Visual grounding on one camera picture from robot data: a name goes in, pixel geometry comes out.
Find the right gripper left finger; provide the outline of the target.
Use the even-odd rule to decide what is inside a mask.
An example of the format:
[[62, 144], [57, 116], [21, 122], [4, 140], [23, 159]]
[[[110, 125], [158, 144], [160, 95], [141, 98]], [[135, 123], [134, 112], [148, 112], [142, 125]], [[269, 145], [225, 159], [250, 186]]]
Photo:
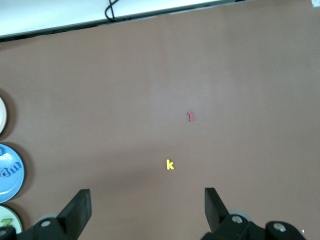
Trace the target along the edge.
[[12, 226], [0, 228], [2, 240], [77, 240], [92, 216], [91, 192], [81, 189], [56, 217], [47, 217], [16, 233]]

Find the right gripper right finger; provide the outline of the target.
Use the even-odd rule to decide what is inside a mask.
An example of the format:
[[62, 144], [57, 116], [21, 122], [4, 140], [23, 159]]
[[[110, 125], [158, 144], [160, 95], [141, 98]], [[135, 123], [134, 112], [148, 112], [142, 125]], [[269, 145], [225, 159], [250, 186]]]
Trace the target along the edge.
[[231, 214], [215, 188], [204, 190], [205, 216], [210, 228], [203, 240], [305, 240], [293, 225], [269, 221], [264, 228], [239, 214]]

